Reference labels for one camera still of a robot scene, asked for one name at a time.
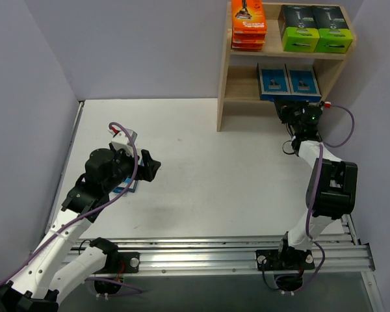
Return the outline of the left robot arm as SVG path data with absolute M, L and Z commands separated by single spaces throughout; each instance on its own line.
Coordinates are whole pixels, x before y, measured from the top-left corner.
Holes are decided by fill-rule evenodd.
M 89 275 L 112 272 L 118 247 L 102 238 L 91 241 L 74 261 L 62 262 L 79 237 L 113 203 L 110 193 L 125 180 L 151 182 L 161 167 L 149 151 L 94 150 L 62 208 L 30 258 L 0 282 L 0 311 L 57 311 L 60 303 Z

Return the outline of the black green GilletteLabs box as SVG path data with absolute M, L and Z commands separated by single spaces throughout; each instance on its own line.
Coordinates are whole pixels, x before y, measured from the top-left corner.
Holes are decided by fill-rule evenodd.
M 341 8 L 313 5 L 311 9 L 319 33 L 315 52 L 345 54 L 353 41 L 353 36 Z
M 282 5 L 278 17 L 284 51 L 313 53 L 320 39 L 311 6 Z

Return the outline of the orange styler box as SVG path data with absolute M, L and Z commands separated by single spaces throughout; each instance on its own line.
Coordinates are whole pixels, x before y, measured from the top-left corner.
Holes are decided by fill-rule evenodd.
M 232 0 L 231 20 L 237 34 L 266 34 L 267 21 L 260 0 Z
M 244 44 L 244 43 L 232 43 L 231 48 L 235 51 L 261 51 L 263 44 Z

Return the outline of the Harry's razor box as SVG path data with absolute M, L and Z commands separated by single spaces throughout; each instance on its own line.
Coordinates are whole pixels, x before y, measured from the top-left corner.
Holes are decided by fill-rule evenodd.
M 318 103 L 321 94 L 313 66 L 310 64 L 286 64 L 291 97 L 297 101 Z
M 133 180 L 132 182 L 130 182 L 130 180 L 131 180 L 130 177 L 126 178 L 112 192 L 115 193 L 115 194 L 119 194 L 124 189 L 126 189 L 128 187 L 127 191 L 130 192 L 130 193 L 134 193 L 136 191 L 136 189 L 137 189 L 138 181 L 137 180 Z
M 258 63 L 256 70 L 261 101 L 274 101 L 291 95 L 285 64 Z

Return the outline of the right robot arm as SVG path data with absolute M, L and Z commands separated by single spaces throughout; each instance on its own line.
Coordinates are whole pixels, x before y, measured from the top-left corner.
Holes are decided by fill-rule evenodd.
M 276 262 L 283 268 L 310 265 L 311 247 L 315 239 L 334 221 L 349 215 L 355 207 L 358 166 L 344 161 L 329 151 L 318 129 L 328 101 L 310 104 L 307 101 L 277 99 L 278 118 L 290 135 L 291 153 L 312 169 L 305 194 L 306 212 L 284 235 L 276 251 Z

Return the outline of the orange Gillette Fusion5 box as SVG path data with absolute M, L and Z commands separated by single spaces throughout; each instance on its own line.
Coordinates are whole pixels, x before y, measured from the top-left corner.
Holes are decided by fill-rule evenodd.
M 236 33 L 232 34 L 232 42 L 234 44 L 250 44 L 250 45 L 261 45 L 265 43 L 266 34 L 258 33 Z

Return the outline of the orange styler box back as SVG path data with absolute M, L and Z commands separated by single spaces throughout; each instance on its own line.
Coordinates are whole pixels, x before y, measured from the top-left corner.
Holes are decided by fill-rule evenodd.
M 266 34 L 267 21 L 260 0 L 232 0 L 231 20 L 237 34 Z

